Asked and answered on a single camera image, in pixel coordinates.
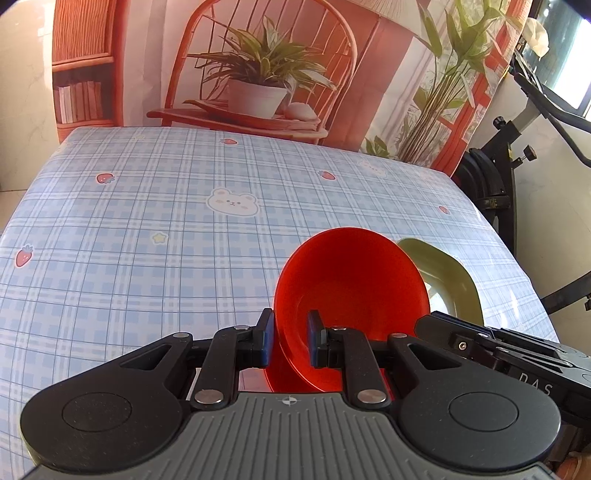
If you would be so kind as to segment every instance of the bookshelf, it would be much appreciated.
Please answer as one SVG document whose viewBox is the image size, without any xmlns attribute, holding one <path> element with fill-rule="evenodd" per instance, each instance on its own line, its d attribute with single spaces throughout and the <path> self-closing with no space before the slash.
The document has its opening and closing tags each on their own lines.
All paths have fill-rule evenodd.
<svg viewBox="0 0 591 480">
<path fill-rule="evenodd" d="M 60 142 L 77 127 L 123 125 L 128 0 L 56 0 L 53 96 Z"/>
</svg>

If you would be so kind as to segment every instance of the blue plaid tablecloth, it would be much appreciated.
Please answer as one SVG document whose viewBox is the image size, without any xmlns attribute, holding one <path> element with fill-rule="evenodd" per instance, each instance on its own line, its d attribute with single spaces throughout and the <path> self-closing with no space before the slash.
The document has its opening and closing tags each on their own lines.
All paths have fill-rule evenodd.
<svg viewBox="0 0 591 480">
<path fill-rule="evenodd" d="M 0 476 L 38 390 L 173 332 L 208 338 L 272 306 L 290 254 L 328 228 L 420 238 L 472 276 L 485 323 L 554 339 L 528 277 L 443 173 L 184 128 L 79 128 L 0 239 Z"/>
</svg>

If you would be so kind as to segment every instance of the black circular pad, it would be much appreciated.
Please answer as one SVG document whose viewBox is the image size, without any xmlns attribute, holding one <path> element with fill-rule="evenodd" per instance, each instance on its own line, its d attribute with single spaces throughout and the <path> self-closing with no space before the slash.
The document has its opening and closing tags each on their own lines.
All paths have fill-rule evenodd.
<svg viewBox="0 0 591 480">
<path fill-rule="evenodd" d="M 52 385 L 25 405 L 21 431 L 35 463 L 63 472 L 120 471 L 174 438 L 183 411 L 162 382 L 150 381 L 150 372 L 99 368 Z"/>
<path fill-rule="evenodd" d="M 502 395 L 472 392 L 452 400 L 449 414 L 467 429 L 477 432 L 498 432 L 515 423 L 519 410 L 511 400 Z"/>
<path fill-rule="evenodd" d="M 428 458 L 468 471 L 512 471 L 540 460 L 560 428 L 555 403 L 470 363 L 421 374 L 398 416 L 408 441 Z"/>
<path fill-rule="evenodd" d="M 87 393 L 70 400 L 62 412 L 64 421 L 81 432 L 106 432 L 125 422 L 131 403 L 112 393 Z"/>
</svg>

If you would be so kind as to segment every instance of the printed backdrop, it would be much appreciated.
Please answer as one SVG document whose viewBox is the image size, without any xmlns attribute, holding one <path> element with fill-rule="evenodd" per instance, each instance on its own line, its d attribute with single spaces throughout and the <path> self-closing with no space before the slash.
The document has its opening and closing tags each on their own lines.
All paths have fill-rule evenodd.
<svg viewBox="0 0 591 480">
<path fill-rule="evenodd" d="M 210 128 L 361 150 L 451 175 L 506 71 L 530 4 L 57 0 L 60 140 L 88 125 Z M 226 80 L 207 80 L 210 66 L 197 57 L 231 50 L 232 28 L 262 38 L 265 17 L 286 41 L 313 48 L 335 86 L 295 90 L 291 101 L 308 104 L 314 122 L 245 122 L 220 111 L 227 109 Z"/>
</svg>

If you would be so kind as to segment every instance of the red bowl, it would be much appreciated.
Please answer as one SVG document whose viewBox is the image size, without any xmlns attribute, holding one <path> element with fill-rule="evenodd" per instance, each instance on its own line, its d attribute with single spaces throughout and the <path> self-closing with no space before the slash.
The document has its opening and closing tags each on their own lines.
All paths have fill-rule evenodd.
<svg viewBox="0 0 591 480">
<path fill-rule="evenodd" d="M 355 328 L 370 340 L 414 335 L 417 319 L 430 312 L 423 279 L 406 253 L 362 228 L 327 230 L 300 245 L 279 276 L 274 309 L 277 364 L 266 372 L 274 391 L 342 390 L 340 371 L 310 365 L 309 310 L 318 310 L 325 326 Z"/>
</svg>

